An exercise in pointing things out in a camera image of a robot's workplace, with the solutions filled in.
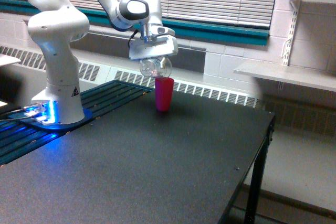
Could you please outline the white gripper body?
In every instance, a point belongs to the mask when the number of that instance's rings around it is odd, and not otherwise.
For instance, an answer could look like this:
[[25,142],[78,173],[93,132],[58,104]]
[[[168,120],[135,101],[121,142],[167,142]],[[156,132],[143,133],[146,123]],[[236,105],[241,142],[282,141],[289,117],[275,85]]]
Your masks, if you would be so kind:
[[131,60],[177,55],[178,43],[174,30],[164,26],[141,26],[140,31],[141,37],[129,44]]

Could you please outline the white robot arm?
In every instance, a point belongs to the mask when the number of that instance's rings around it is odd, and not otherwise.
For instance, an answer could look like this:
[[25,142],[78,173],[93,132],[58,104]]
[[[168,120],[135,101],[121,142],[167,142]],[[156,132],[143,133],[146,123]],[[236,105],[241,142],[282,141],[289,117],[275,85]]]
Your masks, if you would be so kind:
[[[32,98],[25,114],[42,125],[68,125],[84,119],[78,59],[70,43],[89,31],[89,20],[69,0],[28,0],[39,13],[28,21],[28,33],[46,63],[46,88]],[[163,26],[160,0],[98,0],[112,27],[128,31],[139,25],[140,38],[130,42],[132,60],[160,59],[178,52],[174,30]]]

